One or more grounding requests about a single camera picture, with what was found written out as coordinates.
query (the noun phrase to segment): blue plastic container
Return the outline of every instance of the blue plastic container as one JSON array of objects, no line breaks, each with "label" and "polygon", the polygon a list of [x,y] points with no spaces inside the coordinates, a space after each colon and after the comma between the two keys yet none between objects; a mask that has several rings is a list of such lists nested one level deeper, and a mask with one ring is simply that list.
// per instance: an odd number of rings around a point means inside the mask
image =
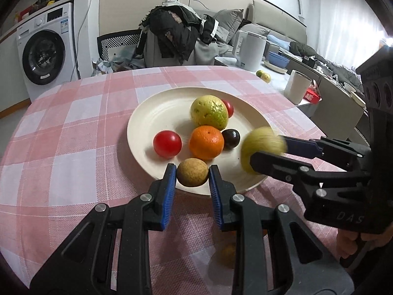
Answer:
[{"label": "blue plastic container", "polygon": [[269,52],[269,57],[267,58],[270,64],[278,66],[279,68],[285,69],[289,63],[289,59],[278,55],[277,53]]}]

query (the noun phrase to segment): human hand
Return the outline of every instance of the human hand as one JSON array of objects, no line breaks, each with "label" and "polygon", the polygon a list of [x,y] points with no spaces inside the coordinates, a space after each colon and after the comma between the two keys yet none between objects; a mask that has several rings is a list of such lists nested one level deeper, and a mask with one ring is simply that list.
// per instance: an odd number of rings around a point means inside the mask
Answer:
[{"label": "human hand", "polygon": [[[338,229],[337,233],[337,252],[342,258],[348,258],[350,255],[353,255],[358,250],[358,246],[356,244],[356,239],[358,238],[358,232],[351,232],[348,230]],[[360,237],[363,241],[374,241],[371,245],[370,250],[373,250],[376,247],[382,247],[389,243],[393,236],[393,223],[388,226],[384,233],[376,235],[376,234],[367,234],[361,233]]]}]

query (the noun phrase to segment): white electric kettle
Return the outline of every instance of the white electric kettle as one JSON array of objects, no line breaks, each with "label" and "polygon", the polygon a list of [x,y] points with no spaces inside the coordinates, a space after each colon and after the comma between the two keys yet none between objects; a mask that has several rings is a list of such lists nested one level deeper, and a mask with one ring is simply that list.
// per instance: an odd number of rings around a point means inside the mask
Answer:
[{"label": "white electric kettle", "polygon": [[[240,52],[236,50],[241,42]],[[236,58],[236,65],[247,71],[256,72],[262,62],[263,52],[266,46],[266,36],[247,31],[237,31],[232,55]]]}]

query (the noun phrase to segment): dining table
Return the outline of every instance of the dining table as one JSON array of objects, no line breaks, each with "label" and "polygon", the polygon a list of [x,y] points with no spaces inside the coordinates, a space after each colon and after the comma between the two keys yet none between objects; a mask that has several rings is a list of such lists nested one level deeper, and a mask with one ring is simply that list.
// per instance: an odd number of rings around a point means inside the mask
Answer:
[{"label": "dining table", "polygon": [[[96,204],[114,207],[148,191],[153,178],[130,151],[128,121],[148,97],[187,86],[237,96],[260,111],[277,134],[307,140],[324,136],[283,95],[239,68],[146,68],[53,87],[29,106],[0,163],[0,252],[27,287]],[[338,170],[317,158],[296,159],[315,170]],[[337,229],[306,221],[304,205],[291,184],[268,177],[245,195],[267,207],[287,204],[338,259]],[[230,294],[233,269],[216,253],[231,238],[219,231],[210,198],[177,190],[167,229],[149,232],[153,293]]]}]

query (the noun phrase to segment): curtain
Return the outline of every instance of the curtain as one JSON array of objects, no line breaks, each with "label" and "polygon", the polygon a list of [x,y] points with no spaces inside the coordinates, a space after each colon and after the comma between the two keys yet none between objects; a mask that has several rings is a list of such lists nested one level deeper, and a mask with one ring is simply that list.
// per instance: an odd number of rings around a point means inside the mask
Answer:
[{"label": "curtain", "polygon": [[309,45],[327,60],[357,68],[378,51],[383,30],[364,0],[310,0]]}]

